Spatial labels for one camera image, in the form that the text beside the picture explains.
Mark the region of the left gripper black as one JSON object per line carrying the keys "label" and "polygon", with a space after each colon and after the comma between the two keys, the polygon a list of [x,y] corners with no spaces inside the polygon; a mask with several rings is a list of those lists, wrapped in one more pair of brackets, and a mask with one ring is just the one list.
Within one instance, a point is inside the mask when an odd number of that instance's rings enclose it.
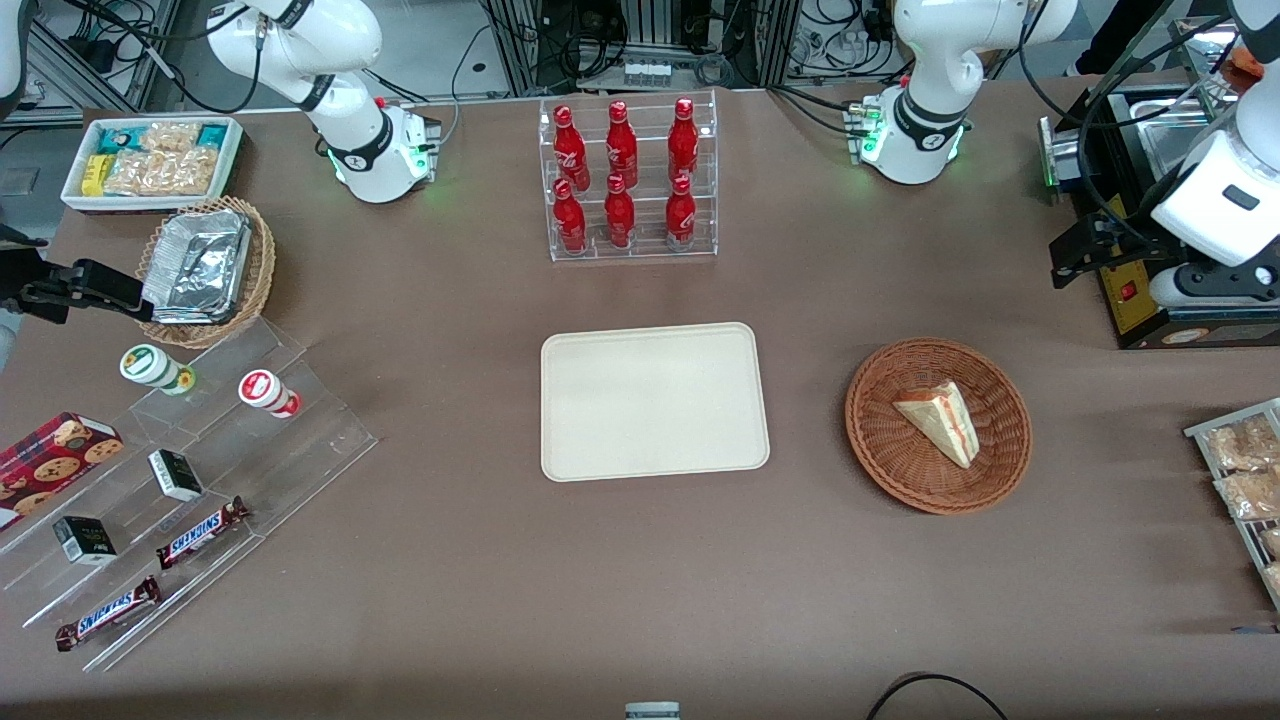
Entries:
{"label": "left gripper black", "polygon": [[1156,270],[1189,260],[1187,246],[1152,218],[1140,215],[1121,223],[1107,215],[1079,218],[1050,242],[1052,284],[1062,290],[1080,275],[1128,263],[1151,261]]}

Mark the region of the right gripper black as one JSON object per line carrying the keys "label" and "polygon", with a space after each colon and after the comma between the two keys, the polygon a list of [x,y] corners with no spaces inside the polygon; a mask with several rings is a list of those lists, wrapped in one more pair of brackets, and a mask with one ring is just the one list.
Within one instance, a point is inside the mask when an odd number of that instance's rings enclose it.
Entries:
{"label": "right gripper black", "polygon": [[9,313],[67,323],[72,305],[151,319],[154,305],[143,291],[142,281],[95,260],[61,266],[37,250],[1,252],[1,307]]}

